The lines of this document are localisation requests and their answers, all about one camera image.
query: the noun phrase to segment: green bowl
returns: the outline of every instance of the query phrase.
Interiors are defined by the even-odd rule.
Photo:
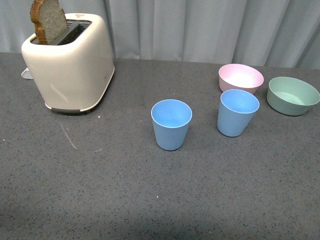
[[[269,82],[266,100],[274,110],[282,114],[299,116],[320,102],[320,94],[304,81],[279,76]]]

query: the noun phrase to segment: bowl rim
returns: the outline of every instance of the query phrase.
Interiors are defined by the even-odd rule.
[[[315,101],[315,102],[312,103],[312,104],[298,104],[298,103],[294,103],[294,102],[287,101],[287,100],[283,99],[282,97],[278,96],[278,95],[276,94],[276,92],[275,92],[275,91],[272,89],[272,87],[271,87],[272,82],[275,82],[275,81],[277,81],[277,80],[279,80],[279,79],[291,79],[291,80],[293,80],[293,81],[296,81],[296,82],[305,84],[306,86],[308,86],[308,88],[310,88],[311,91],[314,91],[315,93],[317,93],[317,95],[318,95],[317,101]],[[302,80],[300,80],[300,79],[298,79],[298,78],[295,78],[295,77],[290,77],[290,76],[277,76],[277,77],[274,77],[274,78],[272,78],[272,79],[269,81],[269,83],[268,83],[268,88],[269,88],[269,90],[270,90],[277,98],[281,99],[282,101],[284,101],[284,102],[286,102],[286,103],[290,103],[290,104],[295,105],[295,106],[305,106],[305,107],[308,107],[308,106],[316,105],[316,104],[318,104],[318,103],[320,102],[320,93],[319,93],[319,91],[318,91],[314,86],[312,86],[311,84],[309,84],[309,83],[307,83],[307,82],[305,82],[305,81],[302,81]]]
[[[252,87],[244,87],[244,86],[241,86],[241,85],[239,85],[239,84],[231,84],[230,82],[228,82],[227,80],[225,80],[225,79],[221,76],[221,71],[222,71],[222,69],[223,69],[223,68],[227,68],[227,67],[229,67],[229,66],[239,66],[239,67],[244,67],[244,68],[253,70],[254,72],[257,72],[257,73],[261,76],[262,81],[259,81],[259,83],[258,83],[257,85],[252,86]],[[261,73],[260,71],[258,71],[257,69],[255,69],[255,68],[252,67],[252,66],[248,66],[248,65],[240,64],[240,63],[229,63],[229,64],[225,64],[225,65],[223,65],[223,66],[221,66],[221,67],[219,68],[218,74],[219,74],[219,78],[220,78],[221,80],[223,80],[224,82],[226,82],[227,84],[230,84],[230,85],[232,85],[232,86],[235,86],[235,87],[237,87],[237,88],[242,88],[242,89],[255,89],[255,88],[260,87],[260,86],[265,82],[265,78],[264,78],[264,76],[262,75],[262,73]]]

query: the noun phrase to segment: bowl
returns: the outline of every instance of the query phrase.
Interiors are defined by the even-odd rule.
[[[279,113],[299,116],[319,103],[319,92],[305,81],[279,76],[270,80],[266,100]]]
[[[263,83],[264,76],[247,65],[231,63],[219,69],[219,87],[222,92],[240,89],[254,94]]]

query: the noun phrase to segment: cup rim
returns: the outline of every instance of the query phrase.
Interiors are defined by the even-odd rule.
[[[155,118],[154,118],[154,116],[153,116],[153,110],[154,110],[155,106],[158,105],[158,104],[160,104],[160,103],[162,103],[162,102],[166,102],[166,101],[180,102],[180,103],[184,104],[184,105],[190,110],[190,118],[188,119],[188,121],[186,121],[185,124],[182,124],[182,125],[179,125],[179,126],[166,126],[166,125],[163,125],[163,124],[161,124],[161,123],[159,123],[158,121],[155,120]],[[151,108],[151,117],[152,117],[152,120],[153,120],[156,124],[158,124],[158,125],[160,125],[160,126],[162,126],[162,127],[164,127],[164,128],[168,128],[168,129],[177,129],[177,128],[181,128],[181,127],[187,125],[187,124],[191,121],[192,115],[193,115],[193,114],[192,114],[192,110],[191,110],[191,108],[189,107],[189,105],[186,104],[185,102],[180,101],[180,100],[177,100],[177,99],[164,99],[164,100],[158,101],[158,102],[157,102],[155,105],[153,105],[153,107]]]
[[[253,97],[253,99],[255,99],[255,101],[257,102],[257,107],[256,107],[256,109],[253,110],[253,111],[250,111],[250,112],[249,112],[249,111],[248,111],[248,112],[236,111],[236,110],[234,110],[234,109],[231,109],[230,107],[228,107],[227,105],[225,105],[225,103],[224,103],[223,100],[222,100],[223,95],[224,95],[224,94],[227,94],[228,92],[243,92],[243,93],[247,94],[248,96]],[[221,102],[221,103],[223,104],[223,106],[225,106],[227,109],[229,109],[229,110],[232,111],[232,112],[238,113],[238,114],[253,114],[253,113],[255,113],[256,111],[258,111],[258,109],[260,108],[260,102],[259,102],[258,98],[257,98],[255,95],[253,95],[252,93],[250,93],[250,92],[248,92],[248,91],[245,91],[245,90],[241,90],[241,89],[229,89],[229,90],[224,91],[224,92],[221,94],[221,96],[220,96],[220,102]]]

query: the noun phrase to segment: bread crust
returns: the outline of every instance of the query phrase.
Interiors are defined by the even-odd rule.
[[[46,38],[46,33],[45,33],[45,28],[43,26],[43,24],[40,21],[40,10],[41,10],[41,6],[42,4],[47,1],[47,0],[34,0],[31,6],[31,10],[30,10],[30,19],[31,22],[34,23],[34,33],[38,39],[39,44],[41,45],[48,45],[48,41]]]

